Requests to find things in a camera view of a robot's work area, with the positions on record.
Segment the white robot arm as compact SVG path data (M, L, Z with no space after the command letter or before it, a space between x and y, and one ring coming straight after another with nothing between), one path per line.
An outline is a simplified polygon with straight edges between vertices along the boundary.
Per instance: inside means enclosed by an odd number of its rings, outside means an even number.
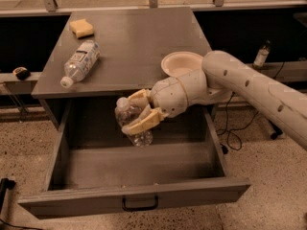
M127 135L156 127L191 105L216 104L236 93L307 150L307 97L301 92L224 51L211 51L203 57L174 52L162 59L161 68L166 79L129 96L142 113L122 127Z

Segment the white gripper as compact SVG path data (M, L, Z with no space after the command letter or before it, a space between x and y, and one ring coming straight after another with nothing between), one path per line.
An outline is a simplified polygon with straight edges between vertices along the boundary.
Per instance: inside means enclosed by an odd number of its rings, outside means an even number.
M164 117L175 118L191 105L206 104L207 95L207 81L202 70L160 80L151 91L141 89L128 96L133 104L144 109L134 121L122 127L122 132L135 135L152 129L158 126Z

